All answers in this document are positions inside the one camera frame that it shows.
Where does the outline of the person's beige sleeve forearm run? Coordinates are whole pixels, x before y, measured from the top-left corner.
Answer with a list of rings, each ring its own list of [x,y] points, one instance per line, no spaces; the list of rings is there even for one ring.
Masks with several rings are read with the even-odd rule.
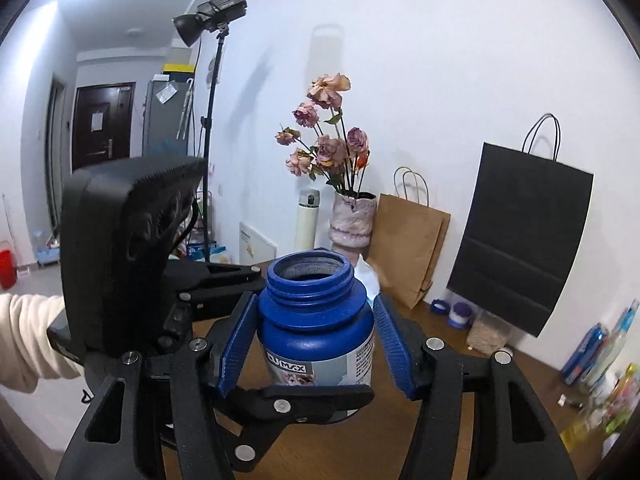
[[[40,379],[75,379],[81,365],[56,352],[47,329],[64,310],[62,296],[15,295],[0,299],[0,382],[14,391],[33,393]]]

